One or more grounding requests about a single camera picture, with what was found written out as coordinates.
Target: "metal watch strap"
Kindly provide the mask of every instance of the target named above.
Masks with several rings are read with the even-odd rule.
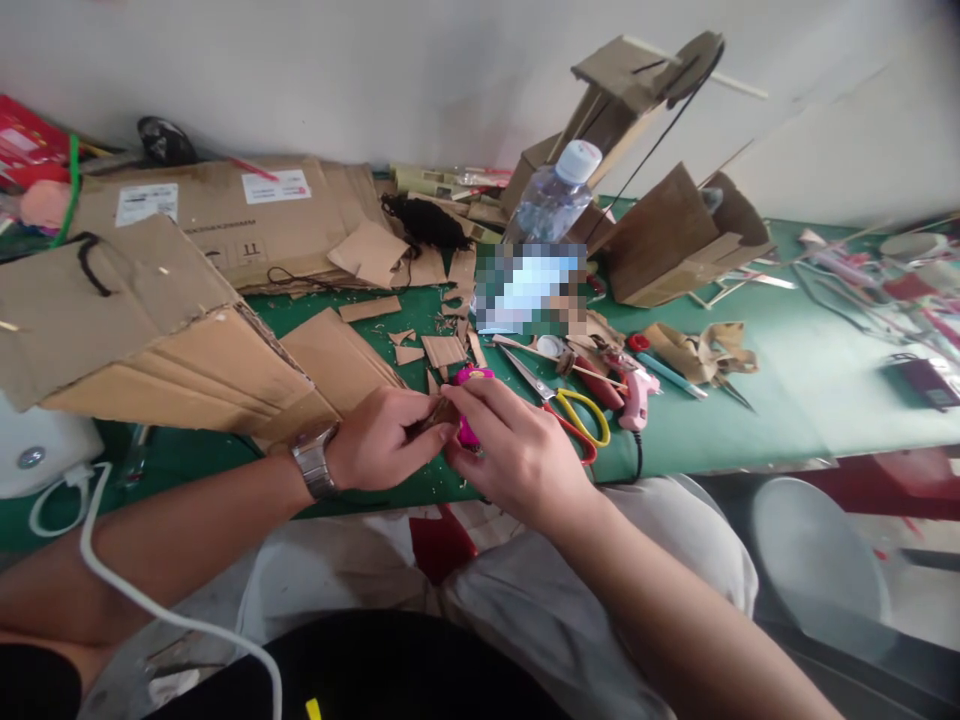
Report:
[[[340,423],[324,430],[317,437],[304,440],[291,449],[307,490],[315,501],[327,500],[337,496],[340,491],[330,477],[327,467],[327,446],[340,429]]]

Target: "gray pants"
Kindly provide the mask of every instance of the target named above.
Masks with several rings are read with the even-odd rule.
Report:
[[[716,512],[669,478],[604,492],[647,536],[751,615],[756,570]],[[289,523],[257,557],[238,628],[264,643],[330,610],[357,607],[444,614],[524,667],[575,718],[670,715],[599,601],[537,533],[483,553],[437,592],[413,567],[405,514]]]

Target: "left hand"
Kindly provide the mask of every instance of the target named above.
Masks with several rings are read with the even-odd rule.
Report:
[[[433,460],[457,428],[441,423],[407,442],[405,428],[427,417],[439,397],[380,387],[347,417],[327,447],[339,490],[388,490]]]

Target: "work table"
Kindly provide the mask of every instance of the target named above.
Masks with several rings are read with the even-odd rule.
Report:
[[[786,259],[799,252],[796,241],[807,225],[770,221],[773,240]],[[827,240],[849,234],[844,228],[809,226]],[[775,274],[795,280],[794,270]],[[403,312],[362,320],[354,324],[360,334],[391,363],[393,344],[388,332],[413,328],[421,334],[436,331],[436,315],[444,288],[410,288],[402,293]],[[702,291],[708,297],[711,290]],[[279,336],[321,310],[366,299],[359,291],[315,294],[290,300],[287,296],[249,298],[251,306]],[[726,393],[708,389],[710,397],[698,401],[663,381],[663,394],[650,399],[650,422],[643,433],[643,474],[699,473],[734,468],[760,468],[817,457],[843,457],[904,448],[930,447],[957,442],[960,420],[956,413],[940,413],[923,406],[910,389],[883,371],[895,352],[910,351],[861,334],[845,320],[813,303],[800,288],[784,290],[750,284],[705,310],[689,298],[664,307],[642,310],[618,305],[607,298],[589,307],[604,315],[626,334],[642,331],[653,322],[682,332],[700,332],[708,324],[742,321],[744,346],[756,352],[760,372],[735,374],[733,385],[756,409],[740,405]],[[859,314],[850,305],[851,315]],[[501,353],[484,348],[498,377],[530,401],[536,398],[520,378],[508,371]],[[525,355],[523,361],[553,386],[562,381],[552,363]],[[425,391],[425,361],[397,367],[413,389]],[[568,380],[580,392],[578,380]],[[613,438],[599,451],[593,473],[597,482],[629,480],[636,468],[636,447],[630,433],[621,430],[612,414]],[[587,427],[593,430],[589,416]],[[122,465],[130,427],[99,422],[107,445],[106,458]],[[112,486],[104,497],[103,511],[136,502],[190,480],[219,472],[253,459],[251,449],[230,435],[208,431],[157,428],[154,430],[140,484],[129,490]],[[44,524],[57,527],[76,515],[76,494],[58,490],[47,503]],[[340,500],[317,505],[303,517],[341,515],[390,508],[457,502],[477,498],[476,491],[438,458],[400,487],[378,493],[346,493]],[[35,497],[0,502],[0,550],[18,551],[44,543],[31,535],[27,516]]]

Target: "knee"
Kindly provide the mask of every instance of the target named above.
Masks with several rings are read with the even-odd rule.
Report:
[[[723,516],[667,477],[604,492],[645,535],[741,612],[752,615],[757,571]]]

